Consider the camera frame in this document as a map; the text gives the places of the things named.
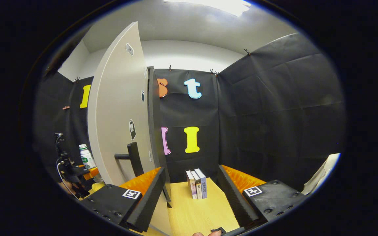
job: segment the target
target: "human hand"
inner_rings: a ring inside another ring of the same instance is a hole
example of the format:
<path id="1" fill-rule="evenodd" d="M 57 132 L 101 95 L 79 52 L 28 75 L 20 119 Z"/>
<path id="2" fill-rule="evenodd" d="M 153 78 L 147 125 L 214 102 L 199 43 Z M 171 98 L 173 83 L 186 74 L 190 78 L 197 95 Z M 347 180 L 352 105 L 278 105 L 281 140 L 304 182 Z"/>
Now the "human hand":
<path id="1" fill-rule="evenodd" d="M 218 230 L 218 231 L 208 234 L 208 236 L 221 236 L 221 234 L 222 234 L 221 230 Z M 204 235 L 198 232 L 198 233 L 194 233 L 192 236 L 204 236 Z"/>

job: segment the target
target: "black curtain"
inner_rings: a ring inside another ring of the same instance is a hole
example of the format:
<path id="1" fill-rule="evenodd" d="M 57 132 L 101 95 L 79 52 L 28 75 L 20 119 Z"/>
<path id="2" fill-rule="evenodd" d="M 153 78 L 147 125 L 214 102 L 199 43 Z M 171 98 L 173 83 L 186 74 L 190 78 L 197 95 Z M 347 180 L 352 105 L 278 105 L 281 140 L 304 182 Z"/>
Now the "black curtain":
<path id="1" fill-rule="evenodd" d="M 167 79 L 168 94 L 160 98 L 162 126 L 168 128 L 167 145 L 171 153 L 166 155 L 172 183 L 186 181 L 186 170 L 199 168 L 212 180 L 216 180 L 219 163 L 219 112 L 217 80 L 215 74 L 196 70 L 156 69 L 159 79 Z M 195 79 L 201 84 L 199 99 L 188 95 L 183 83 Z M 198 127 L 199 151 L 186 153 L 186 127 Z"/>
<path id="2" fill-rule="evenodd" d="M 80 79 L 73 83 L 56 72 L 53 76 L 42 79 L 38 85 L 33 109 L 33 148 L 47 172 L 57 182 L 61 182 L 56 170 L 57 152 L 54 133 L 63 133 L 64 142 L 60 148 L 69 154 L 70 160 L 82 165 L 78 145 L 87 144 L 87 108 L 80 108 L 83 99 L 83 87 L 90 85 L 93 77 Z"/>
<path id="3" fill-rule="evenodd" d="M 342 152 L 346 111 L 327 57 L 299 33 L 219 73 L 220 164 L 302 190 Z"/>
<path id="4" fill-rule="evenodd" d="M 34 98 L 33 150 L 57 182 L 61 182 L 61 179 L 55 167 L 57 152 L 54 133 L 66 131 L 65 112 L 62 108 L 68 106 L 72 86 L 72 81 L 56 72 L 53 76 L 40 80 Z"/>

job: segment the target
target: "door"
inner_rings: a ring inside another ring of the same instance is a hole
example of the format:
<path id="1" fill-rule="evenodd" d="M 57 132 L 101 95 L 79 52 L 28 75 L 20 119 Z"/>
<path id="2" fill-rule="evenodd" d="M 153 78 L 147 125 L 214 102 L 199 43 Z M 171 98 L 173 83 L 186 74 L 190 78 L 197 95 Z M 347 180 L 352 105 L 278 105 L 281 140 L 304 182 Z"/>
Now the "door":
<path id="1" fill-rule="evenodd" d="M 126 27 L 103 55 L 90 88 L 88 133 L 99 172 L 106 184 L 121 185 L 135 178 L 127 145 L 138 144 L 144 173 L 155 169 L 148 126 L 148 70 L 139 39 L 138 22 Z M 161 194 L 150 227 L 171 235 L 167 202 Z"/>

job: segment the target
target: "black door handle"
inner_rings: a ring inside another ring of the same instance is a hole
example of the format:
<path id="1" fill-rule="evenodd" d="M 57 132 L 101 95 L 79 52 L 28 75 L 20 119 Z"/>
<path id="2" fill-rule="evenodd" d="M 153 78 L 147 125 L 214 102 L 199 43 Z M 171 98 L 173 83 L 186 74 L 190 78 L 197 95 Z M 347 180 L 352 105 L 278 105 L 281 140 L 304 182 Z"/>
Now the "black door handle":
<path id="1" fill-rule="evenodd" d="M 139 158 L 137 142 L 128 144 L 128 154 L 115 154 L 116 160 L 131 160 L 132 169 L 134 170 L 135 177 L 144 173 L 142 169 L 141 159 Z"/>

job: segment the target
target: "cable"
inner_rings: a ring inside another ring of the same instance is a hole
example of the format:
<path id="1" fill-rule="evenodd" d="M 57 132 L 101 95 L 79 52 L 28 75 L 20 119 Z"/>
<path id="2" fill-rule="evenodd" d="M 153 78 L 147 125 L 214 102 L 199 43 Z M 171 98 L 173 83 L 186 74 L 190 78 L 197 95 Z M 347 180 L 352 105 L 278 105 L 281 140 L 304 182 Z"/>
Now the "cable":
<path id="1" fill-rule="evenodd" d="M 64 182 L 64 180 L 63 180 L 63 178 L 62 178 L 62 176 L 60 175 L 60 172 L 59 172 L 59 165 L 60 165 L 60 164 L 61 164 L 61 163 L 58 163 L 58 164 L 56 165 L 56 169 L 58 170 L 58 174 L 59 174 L 60 179 L 62 180 L 63 185 L 65 185 L 66 189 L 68 189 L 68 191 L 69 191 L 72 195 L 74 195 L 74 197 L 75 197 L 77 200 L 80 200 L 80 199 L 78 199 L 78 197 L 75 196 L 75 194 L 73 194 L 72 191 L 66 186 L 66 184 L 65 184 L 65 182 Z"/>

